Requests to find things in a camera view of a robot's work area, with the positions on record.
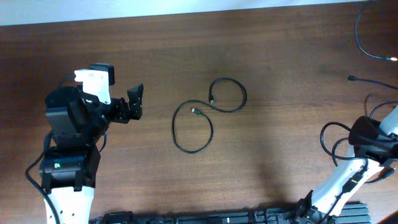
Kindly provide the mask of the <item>black cable gold plugs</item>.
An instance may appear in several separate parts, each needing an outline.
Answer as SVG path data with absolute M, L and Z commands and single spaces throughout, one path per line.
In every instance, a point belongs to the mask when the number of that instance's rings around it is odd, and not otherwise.
M 237 108 L 232 109 L 232 110 L 223 110 L 221 108 L 217 108 L 217 107 L 214 106 L 215 97 L 213 95 L 213 87 L 219 82 L 232 82 L 232 83 L 236 84 L 239 87 L 239 89 L 241 90 L 241 92 L 243 94 L 243 99 L 242 99 L 241 104 Z M 178 112 L 184 106 L 187 106 L 188 104 L 192 104 L 192 103 L 198 103 L 198 104 L 201 104 L 203 106 L 206 106 L 206 107 L 210 108 L 211 110 L 215 110 L 215 111 L 218 111 L 220 113 L 228 113 L 228 114 L 237 113 L 238 111 L 241 111 L 246 106 L 246 103 L 248 102 L 247 89 L 245 88 L 245 86 L 242 83 L 240 83 L 239 81 L 237 81 L 237 80 L 235 80 L 233 78 L 228 78 L 228 77 L 217 78 L 209 86 L 208 101 L 209 101 L 209 103 L 205 103 L 204 101 L 200 101 L 200 100 L 187 100 L 187 101 L 184 101 L 182 104 L 180 104 L 175 109 L 175 111 L 173 113 L 173 116 L 172 116 L 171 132 L 172 132 L 173 143 L 174 143 L 175 147 L 178 150 L 180 150 L 180 151 L 182 151 L 182 152 L 184 152 L 186 154 L 198 154 L 199 152 L 204 151 L 211 144 L 211 142 L 213 140 L 213 137 L 214 137 L 214 127 L 213 127 L 213 123 L 211 122 L 211 119 L 206 114 L 202 113 L 200 110 L 198 110 L 196 108 L 192 108 L 191 112 L 193 114 L 195 114 L 197 116 L 202 116 L 208 121 L 208 124 L 209 124 L 209 127 L 210 127 L 210 136 L 208 138 L 208 141 L 206 142 L 206 144 L 204 146 L 202 146 L 199 149 L 193 150 L 193 151 L 184 149 L 178 143 L 177 133 L 176 133 L 176 129 L 175 129 L 175 127 L 176 127 L 175 122 L 176 122 L 176 119 L 177 119 Z

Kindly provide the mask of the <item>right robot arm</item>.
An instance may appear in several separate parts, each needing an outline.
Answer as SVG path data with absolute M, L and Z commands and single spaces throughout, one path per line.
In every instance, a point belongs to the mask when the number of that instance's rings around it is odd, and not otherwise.
M 339 126 L 349 132 L 345 156 L 337 156 L 325 146 L 325 131 Z M 294 223 L 336 223 L 347 201 L 370 177 L 397 160 L 397 108 L 382 121 L 359 117 L 352 127 L 329 122 L 320 133 L 322 149 L 341 162 L 321 186 L 301 199 L 293 217 Z

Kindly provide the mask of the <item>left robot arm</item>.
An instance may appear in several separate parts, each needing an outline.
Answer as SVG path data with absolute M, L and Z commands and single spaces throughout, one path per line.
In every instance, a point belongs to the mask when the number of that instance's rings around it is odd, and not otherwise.
M 127 124 L 142 116 L 144 85 L 127 90 L 127 98 L 112 98 L 114 67 L 94 63 L 75 70 L 78 86 L 60 85 L 45 99 L 51 126 L 40 164 L 47 223 L 88 223 L 101 159 L 96 143 L 111 123 Z

